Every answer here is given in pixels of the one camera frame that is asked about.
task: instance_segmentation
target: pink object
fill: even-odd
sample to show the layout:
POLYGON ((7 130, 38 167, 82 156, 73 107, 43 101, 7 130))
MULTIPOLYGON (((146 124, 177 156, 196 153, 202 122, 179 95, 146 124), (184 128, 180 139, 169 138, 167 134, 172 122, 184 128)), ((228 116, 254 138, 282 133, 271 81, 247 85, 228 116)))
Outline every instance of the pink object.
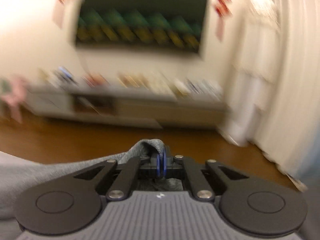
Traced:
POLYGON ((25 101, 27 90, 27 81, 23 77, 15 76, 10 81, 11 92, 1 96, 2 101, 7 103, 11 111, 11 117, 19 123, 22 123, 20 105, 25 101))

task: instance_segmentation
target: white wall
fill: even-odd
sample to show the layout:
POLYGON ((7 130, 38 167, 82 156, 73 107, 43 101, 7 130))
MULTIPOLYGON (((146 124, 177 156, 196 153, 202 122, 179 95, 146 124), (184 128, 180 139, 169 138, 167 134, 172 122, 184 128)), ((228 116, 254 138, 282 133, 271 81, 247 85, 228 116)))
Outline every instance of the white wall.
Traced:
POLYGON ((55 0, 0 0, 0 76, 19 73, 36 80, 38 67, 53 70, 60 65, 80 76, 84 74, 80 58, 85 60, 91 72, 99 72, 106 77, 113 78, 119 71, 137 73, 154 70, 168 77, 205 77, 224 87, 239 37, 245 2, 232 0, 229 7, 233 16, 226 20, 222 43, 215 37, 217 14, 208 6, 207 31, 203 38, 203 53, 199 57, 156 49, 75 50, 68 40, 72 36, 80 0, 73 0, 67 5, 63 30, 52 21, 55 0))

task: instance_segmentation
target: wooden floor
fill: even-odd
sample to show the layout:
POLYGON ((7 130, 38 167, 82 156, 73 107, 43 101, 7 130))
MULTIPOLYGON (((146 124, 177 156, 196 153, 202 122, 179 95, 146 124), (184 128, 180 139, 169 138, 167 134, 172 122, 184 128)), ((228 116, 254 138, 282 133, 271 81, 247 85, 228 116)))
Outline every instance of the wooden floor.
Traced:
POLYGON ((125 128, 63 120, 42 119, 24 113, 22 125, 0 120, 0 151, 39 163, 64 163, 127 151, 140 139, 158 138, 173 155, 203 163, 216 159, 249 174, 296 189, 254 145, 240 148, 211 130, 125 128))

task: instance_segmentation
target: triangular cutout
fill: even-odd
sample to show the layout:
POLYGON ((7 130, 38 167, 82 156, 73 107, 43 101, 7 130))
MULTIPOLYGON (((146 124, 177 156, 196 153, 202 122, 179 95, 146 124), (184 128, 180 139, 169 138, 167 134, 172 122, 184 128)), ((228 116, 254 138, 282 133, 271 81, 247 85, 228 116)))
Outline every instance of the triangular cutout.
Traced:
POLYGON ((241 174, 241 173, 238 173, 236 171, 233 171, 227 167, 224 167, 224 166, 219 166, 220 170, 223 171, 223 173, 231 180, 240 180, 240 179, 247 179, 248 177, 241 174))
POLYGON ((96 167, 92 170, 85 171, 75 176, 76 179, 91 180, 104 168, 104 166, 96 167))

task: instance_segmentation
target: metal bolt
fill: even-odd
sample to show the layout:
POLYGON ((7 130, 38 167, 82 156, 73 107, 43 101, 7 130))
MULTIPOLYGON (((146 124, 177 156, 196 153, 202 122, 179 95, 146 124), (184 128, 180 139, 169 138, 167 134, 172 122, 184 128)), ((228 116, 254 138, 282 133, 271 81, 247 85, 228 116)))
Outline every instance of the metal bolt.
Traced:
POLYGON ((108 196, 113 199, 119 199, 124 196, 124 193, 121 190, 111 190, 108 196))
POLYGON ((198 191, 197 196, 199 198, 211 198, 212 192, 209 190, 200 190, 200 191, 198 191))

